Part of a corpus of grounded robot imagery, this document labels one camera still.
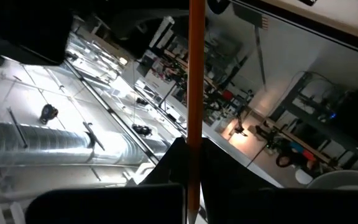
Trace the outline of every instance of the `wire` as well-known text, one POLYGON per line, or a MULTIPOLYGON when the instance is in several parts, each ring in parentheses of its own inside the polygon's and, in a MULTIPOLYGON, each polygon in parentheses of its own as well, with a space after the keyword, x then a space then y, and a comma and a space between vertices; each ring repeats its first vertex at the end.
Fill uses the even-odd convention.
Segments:
POLYGON ((273 108, 269 111, 268 114, 271 114, 272 111, 276 109, 276 106, 281 102, 281 99, 283 98, 284 94, 285 94, 285 93, 288 91, 288 89, 290 88, 290 86, 291 86, 293 80, 294 80, 295 77, 296 77, 297 75, 299 75, 300 73, 303 74, 303 75, 306 74, 306 73, 309 73, 309 74, 317 75, 317 76, 321 77, 321 78, 315 78, 315 79, 310 80, 305 86, 309 85, 311 82, 314 82, 314 81, 316 81, 316 80, 325 80, 326 82, 332 84, 332 86, 333 86, 334 88, 338 88, 338 87, 337 87, 337 84, 335 84, 335 83, 332 82, 329 78, 325 77, 324 75, 322 75, 322 74, 320 74, 320 73, 318 73, 318 72, 314 72, 314 71, 299 71, 299 72, 296 72, 296 73, 294 74, 294 76, 292 76, 291 81, 289 82, 287 88, 284 90, 283 94, 279 97, 279 99, 278 99, 277 102, 274 104, 273 108))
POLYGON ((303 73, 310 73, 312 75, 318 75, 320 76, 321 78, 325 79, 327 82, 333 84, 333 85, 336 85, 335 83, 333 83, 329 78, 325 77, 324 75, 318 73, 318 72, 314 72, 314 71, 300 71, 300 72, 303 72, 303 73))
POLYGON ((293 82, 293 80, 295 79, 295 77, 296 77, 297 75, 299 75, 300 73, 305 74, 305 71, 296 72, 296 73, 294 74, 294 76, 292 76, 291 81, 289 82, 287 88, 284 90, 283 94, 281 94, 281 96, 280 96, 279 99, 276 101, 276 103, 274 104, 273 108, 268 112, 268 114, 271 114, 272 111, 276 109, 276 106, 279 104, 281 98, 283 98, 284 94, 285 94, 285 93, 287 92, 287 90, 290 88, 291 83, 293 82))
MULTIPOLYGON (((133 86, 135 86, 136 80, 135 80, 135 65, 132 63, 132 75, 133 75, 133 86)), ((134 98, 134 118, 133 123, 135 124, 136 121, 136 99, 134 98)))

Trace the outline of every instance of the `red object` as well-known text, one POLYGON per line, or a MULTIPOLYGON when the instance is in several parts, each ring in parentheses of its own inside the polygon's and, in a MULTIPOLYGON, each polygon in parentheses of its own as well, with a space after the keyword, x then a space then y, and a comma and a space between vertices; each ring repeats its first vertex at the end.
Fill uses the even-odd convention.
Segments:
POLYGON ((231 101, 231 99, 233 99, 233 93, 230 92, 229 90, 224 90, 223 93, 222 93, 222 96, 225 100, 227 101, 231 101))
POLYGON ((310 161, 316 161, 315 156, 307 150, 303 150, 302 155, 304 155, 310 161))

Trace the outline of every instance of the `light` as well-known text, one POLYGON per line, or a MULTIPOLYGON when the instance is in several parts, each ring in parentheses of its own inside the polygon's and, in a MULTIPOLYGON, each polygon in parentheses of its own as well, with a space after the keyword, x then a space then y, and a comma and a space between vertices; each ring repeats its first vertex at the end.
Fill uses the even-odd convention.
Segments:
POLYGON ((128 63, 128 61, 125 60, 124 58, 119 58, 119 62, 123 65, 126 65, 128 63))

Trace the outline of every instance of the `orange pole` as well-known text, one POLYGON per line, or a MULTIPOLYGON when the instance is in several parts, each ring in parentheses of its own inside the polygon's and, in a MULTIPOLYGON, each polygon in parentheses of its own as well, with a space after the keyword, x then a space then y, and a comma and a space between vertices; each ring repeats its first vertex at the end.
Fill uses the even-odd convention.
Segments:
POLYGON ((205 0, 190 0, 187 86, 187 144, 190 147, 188 219, 194 224, 200 207, 200 149, 203 130, 205 0))

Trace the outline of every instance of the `ventilation duct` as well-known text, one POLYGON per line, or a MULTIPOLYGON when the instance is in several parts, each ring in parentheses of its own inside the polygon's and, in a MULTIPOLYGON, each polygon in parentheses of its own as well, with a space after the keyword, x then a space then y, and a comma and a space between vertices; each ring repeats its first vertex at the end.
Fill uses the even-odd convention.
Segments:
MULTIPOLYGON (((62 164, 99 164, 129 165, 140 164, 147 160, 143 151, 125 134, 102 132, 98 139, 102 150, 86 132, 71 132, 58 129, 18 125, 27 147, 11 123, 0 122, 0 167, 62 165, 62 164)), ((166 150, 164 144, 158 151, 166 150)))

